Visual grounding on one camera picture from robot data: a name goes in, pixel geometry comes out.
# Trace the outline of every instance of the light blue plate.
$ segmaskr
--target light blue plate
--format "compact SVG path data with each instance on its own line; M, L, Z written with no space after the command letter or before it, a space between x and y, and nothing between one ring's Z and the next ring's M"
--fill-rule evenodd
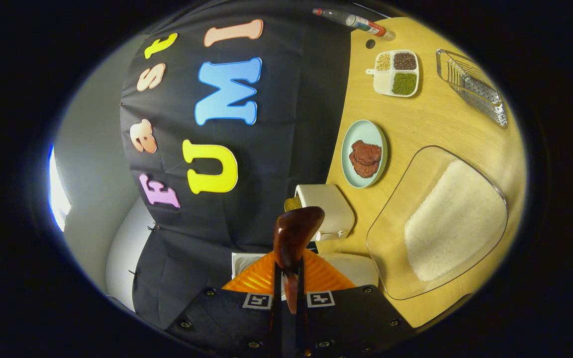
M353 169L351 160L348 156L353 151L351 147L356 141L362 140L366 144L378 145L382 148L382 160L380 160L380 167L377 169L377 173L370 178L360 177ZM356 188L366 188L367 186L373 185L386 169L386 160L388 159L388 143L386 143L386 137L384 132L375 125L375 123L370 120L358 120L353 123L351 127L346 131L344 136L344 141L342 143L342 171L344 172L344 177L348 184Z

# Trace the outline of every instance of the orange ribbed surface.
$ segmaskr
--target orange ribbed surface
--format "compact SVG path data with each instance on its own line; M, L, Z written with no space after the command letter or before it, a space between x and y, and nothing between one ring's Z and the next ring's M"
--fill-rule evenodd
M273 294L273 269L275 254L269 252L253 265L223 286L223 290ZM304 250L304 293L309 291L336 291L355 287L350 279L323 258L310 250Z

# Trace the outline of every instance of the white rice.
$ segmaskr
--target white rice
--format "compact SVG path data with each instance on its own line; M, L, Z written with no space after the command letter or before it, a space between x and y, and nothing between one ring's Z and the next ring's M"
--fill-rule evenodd
M498 240L506 220L492 185L463 161L453 161L404 226L412 270L421 281L443 276Z

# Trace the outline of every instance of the white wall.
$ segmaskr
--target white wall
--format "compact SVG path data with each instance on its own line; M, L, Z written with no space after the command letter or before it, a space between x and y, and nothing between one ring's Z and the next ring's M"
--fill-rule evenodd
M125 73L145 38L127 41L88 77L66 110L54 143L59 177L72 204L66 243L105 294L109 247L138 196L123 151L118 104ZM62 65L66 71L67 64Z
M134 311L132 301L134 275L129 270L136 272L136 264L151 233L147 227L153 227L153 222L150 211L138 197L123 224L118 228L107 255L105 267L107 294L118 299L132 311Z

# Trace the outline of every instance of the blue letter m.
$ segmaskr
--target blue letter m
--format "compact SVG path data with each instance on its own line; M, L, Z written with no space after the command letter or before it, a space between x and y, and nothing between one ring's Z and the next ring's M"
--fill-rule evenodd
M255 89L234 80L245 80L254 84L260 79L261 68L262 60L259 57L241 63L202 64L198 71L198 80L218 90L196 103L196 123L204 125L210 119L229 118L242 119L249 125L254 124L258 111L254 101L249 100L242 106L231 104L256 93Z

